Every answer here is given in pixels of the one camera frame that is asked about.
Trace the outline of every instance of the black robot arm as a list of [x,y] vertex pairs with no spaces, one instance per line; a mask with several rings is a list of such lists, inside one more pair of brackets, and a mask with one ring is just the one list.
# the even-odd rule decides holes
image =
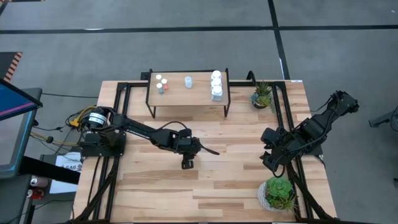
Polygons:
[[261,141],[266,144],[265,149],[272,149],[271,153],[265,152],[261,157],[262,163],[275,172],[278,165],[287,165],[296,156],[312,152],[326,140],[326,135],[331,130],[331,124],[346,113],[358,111],[358,102],[343,91],[336,91],[327,101],[327,109],[322,114],[316,114],[305,119],[291,132],[284,128],[276,131],[267,128],[261,136]]
[[[180,123],[184,129],[174,131],[164,128],[170,123]],[[193,168],[193,159],[201,149],[219,155],[218,152],[205,148],[199,138],[192,137],[192,130],[187,128],[183,123],[172,121],[154,129],[140,122],[129,119],[126,115],[115,112],[112,108],[97,107],[89,115],[84,122],[84,126],[94,134],[99,135],[99,144],[101,147],[112,148],[118,143],[118,139],[125,133],[135,134],[144,139],[148,139],[154,146],[159,149],[171,151],[183,155],[182,169]],[[81,146],[92,144],[92,142],[82,142]]]

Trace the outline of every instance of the green succulent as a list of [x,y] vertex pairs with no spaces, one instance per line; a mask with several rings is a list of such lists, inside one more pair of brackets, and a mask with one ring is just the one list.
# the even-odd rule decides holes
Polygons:
[[266,199],[274,208],[292,208],[294,206],[294,191],[292,184],[283,177],[273,177],[267,180]]
[[271,104],[271,98],[269,96],[259,96],[257,104],[261,106],[268,106]]
[[267,82],[260,82],[256,86],[256,93],[259,96],[268,96],[271,93],[271,88],[268,86]]

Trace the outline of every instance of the plant pot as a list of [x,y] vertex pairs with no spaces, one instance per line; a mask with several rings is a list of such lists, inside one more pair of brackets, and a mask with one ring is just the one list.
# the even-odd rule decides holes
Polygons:
[[253,106],[254,106],[255,108],[257,108],[257,109],[264,109],[264,108],[267,107],[267,106],[260,106],[260,105],[258,105],[257,103],[253,103]]
[[265,181],[262,183],[259,187],[259,190],[257,191],[257,198],[259,199],[260,205],[265,208],[268,211],[272,212],[283,212],[285,211],[284,209],[278,209],[271,207],[269,202],[266,199],[266,190],[267,190],[267,182]]

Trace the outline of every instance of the wooden tabletop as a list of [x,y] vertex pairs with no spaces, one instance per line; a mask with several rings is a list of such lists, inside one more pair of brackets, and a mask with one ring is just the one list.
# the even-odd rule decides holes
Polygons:
[[[103,82],[99,106],[113,106],[116,85],[114,81]],[[286,85],[297,125],[311,116],[304,85],[290,81],[286,81]],[[168,121],[182,121],[192,128],[193,135],[199,137],[203,145],[221,155],[201,151],[194,160],[194,169],[181,170],[181,155],[161,151],[148,140],[128,134],[119,165],[111,222],[294,221],[293,212],[270,212],[257,200],[258,187],[272,177],[259,159],[264,153],[260,137],[266,128],[276,129],[278,123],[272,108],[258,110],[251,105],[249,96],[253,91],[254,87],[231,87],[227,118],[218,106],[185,106],[184,110],[173,106],[158,108],[156,120],[153,120],[145,105],[146,88],[132,88],[129,118],[154,128]],[[280,93],[279,99],[284,112]],[[181,129],[178,124],[168,128]],[[76,215],[86,206],[96,160],[91,157],[84,161],[74,203]],[[322,163],[314,156],[303,156],[302,160],[309,190],[325,211],[335,216]],[[97,191],[100,168],[93,193]],[[297,194],[300,209],[304,211],[301,193]],[[100,218],[104,217],[107,196],[105,193]]]
[[[167,79],[169,89],[159,94],[156,89],[156,75]],[[192,78],[192,88],[185,87],[185,77]],[[211,100],[211,72],[154,72],[149,87],[149,106],[226,106],[228,105],[228,86],[226,72],[221,72],[223,98]]]

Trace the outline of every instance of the bottle cap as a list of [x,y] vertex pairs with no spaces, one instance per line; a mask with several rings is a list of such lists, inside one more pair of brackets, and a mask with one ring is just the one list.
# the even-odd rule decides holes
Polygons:
[[222,92],[223,92],[223,89],[221,86],[214,86],[213,93],[220,94]]
[[218,71],[218,70],[215,70],[215,71],[211,74],[211,76],[212,76],[213,78],[221,78],[221,72]]
[[220,78],[215,78],[213,81],[211,81],[211,86],[221,86],[221,79]]

